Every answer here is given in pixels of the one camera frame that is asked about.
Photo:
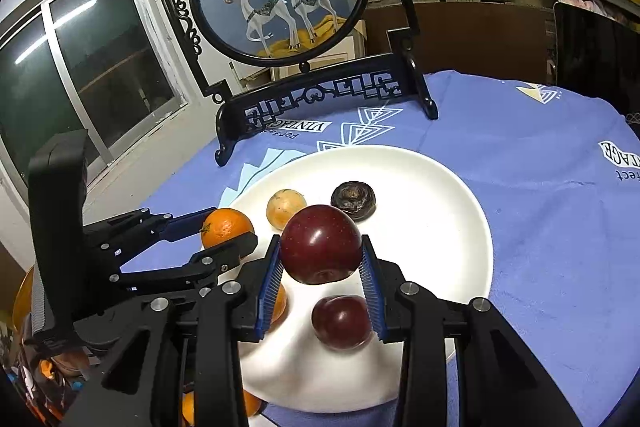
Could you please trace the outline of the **orange mandarin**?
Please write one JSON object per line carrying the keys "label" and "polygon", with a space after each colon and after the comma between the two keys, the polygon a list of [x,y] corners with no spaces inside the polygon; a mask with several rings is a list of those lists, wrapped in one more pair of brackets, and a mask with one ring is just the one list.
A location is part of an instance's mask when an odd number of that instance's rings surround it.
{"label": "orange mandarin", "polygon": [[233,208],[217,208],[202,224],[200,235],[204,248],[218,246],[244,233],[253,233],[253,223],[244,213]]}

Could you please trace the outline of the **large dark red plum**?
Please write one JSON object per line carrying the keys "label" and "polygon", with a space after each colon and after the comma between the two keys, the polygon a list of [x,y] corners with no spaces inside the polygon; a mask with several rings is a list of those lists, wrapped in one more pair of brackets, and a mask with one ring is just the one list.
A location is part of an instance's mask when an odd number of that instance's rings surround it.
{"label": "large dark red plum", "polygon": [[342,210],[305,207],[288,220],[280,238],[280,259],[298,283],[321,285],[347,279],[361,262],[362,238]]}

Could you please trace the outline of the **wooden chair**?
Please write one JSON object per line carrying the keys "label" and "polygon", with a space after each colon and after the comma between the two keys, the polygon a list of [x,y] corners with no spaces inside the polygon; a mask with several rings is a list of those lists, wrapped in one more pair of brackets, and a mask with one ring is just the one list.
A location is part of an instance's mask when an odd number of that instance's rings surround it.
{"label": "wooden chair", "polygon": [[32,311],[32,284],[34,283],[35,267],[31,267],[18,288],[12,309],[12,326],[19,334],[27,315]]}

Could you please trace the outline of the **tan round longan fruit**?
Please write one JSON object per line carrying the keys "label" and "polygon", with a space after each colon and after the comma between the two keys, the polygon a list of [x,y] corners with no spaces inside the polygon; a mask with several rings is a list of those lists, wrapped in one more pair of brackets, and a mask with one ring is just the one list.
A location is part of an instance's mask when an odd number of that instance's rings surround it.
{"label": "tan round longan fruit", "polygon": [[267,204],[266,218],[270,225],[282,231],[297,211],[307,206],[305,197],[295,190],[284,188],[274,193]]}

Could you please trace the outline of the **small dark red plum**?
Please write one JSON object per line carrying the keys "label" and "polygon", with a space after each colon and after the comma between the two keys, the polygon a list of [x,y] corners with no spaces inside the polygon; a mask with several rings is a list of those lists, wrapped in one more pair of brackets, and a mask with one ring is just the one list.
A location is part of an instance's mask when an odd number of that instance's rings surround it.
{"label": "small dark red plum", "polygon": [[326,347],[344,351],[358,348],[372,335],[367,303],[362,297],[324,297],[311,311],[311,325]]}

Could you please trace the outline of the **dark brown water chestnut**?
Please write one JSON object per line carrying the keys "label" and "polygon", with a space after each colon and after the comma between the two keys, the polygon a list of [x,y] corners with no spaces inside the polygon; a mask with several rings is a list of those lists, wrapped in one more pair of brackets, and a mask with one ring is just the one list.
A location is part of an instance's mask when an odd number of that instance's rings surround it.
{"label": "dark brown water chestnut", "polygon": [[334,188],[331,205],[345,213],[352,221],[360,222],[373,215],[376,197],[369,184],[348,181]]}

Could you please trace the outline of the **white round plate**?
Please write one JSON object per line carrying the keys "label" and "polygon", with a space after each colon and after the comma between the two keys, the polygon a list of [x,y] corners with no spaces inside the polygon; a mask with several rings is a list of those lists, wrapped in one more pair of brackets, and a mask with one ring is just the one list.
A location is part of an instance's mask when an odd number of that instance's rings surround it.
{"label": "white round plate", "polygon": [[[259,259],[275,232],[266,218],[273,193],[290,188],[310,205],[325,204],[345,181],[373,188],[376,209],[360,231],[379,258],[399,265],[406,280],[457,303],[488,295],[494,248],[480,203],[451,170],[412,150],[358,145],[302,156],[270,148],[262,165],[242,168],[238,187],[224,191],[220,202],[250,218],[258,237],[252,256]],[[370,338],[354,350],[335,351],[311,327],[320,298],[361,294],[359,275],[320,286],[283,275],[282,284],[285,316],[260,343],[240,347],[244,388],[271,404],[312,413],[363,410],[395,399],[399,343]]]}

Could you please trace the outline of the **round deer art screen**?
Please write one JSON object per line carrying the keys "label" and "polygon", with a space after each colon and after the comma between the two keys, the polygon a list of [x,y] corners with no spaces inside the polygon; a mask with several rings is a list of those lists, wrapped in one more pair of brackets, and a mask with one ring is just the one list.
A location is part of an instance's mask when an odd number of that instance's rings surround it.
{"label": "round deer art screen", "polygon": [[[428,118],[437,118],[436,102],[413,52],[420,32],[413,0],[400,0],[406,24],[388,32],[387,52],[312,66],[315,58],[352,33],[368,1],[162,0],[198,89],[218,105],[217,164],[227,164],[236,144],[265,131],[299,105],[326,98],[386,101],[413,96]],[[204,46],[245,65],[294,67],[295,74],[236,94],[225,81],[207,79],[200,65]]]}

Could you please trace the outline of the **aluminium frame window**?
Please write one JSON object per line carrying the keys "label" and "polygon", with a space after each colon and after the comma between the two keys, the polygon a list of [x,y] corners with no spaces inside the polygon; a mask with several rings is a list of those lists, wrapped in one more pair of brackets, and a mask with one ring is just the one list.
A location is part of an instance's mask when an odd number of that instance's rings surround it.
{"label": "aluminium frame window", "polygon": [[96,179],[186,105],[152,0],[27,0],[1,23],[1,158],[20,202],[30,158],[88,133]]}

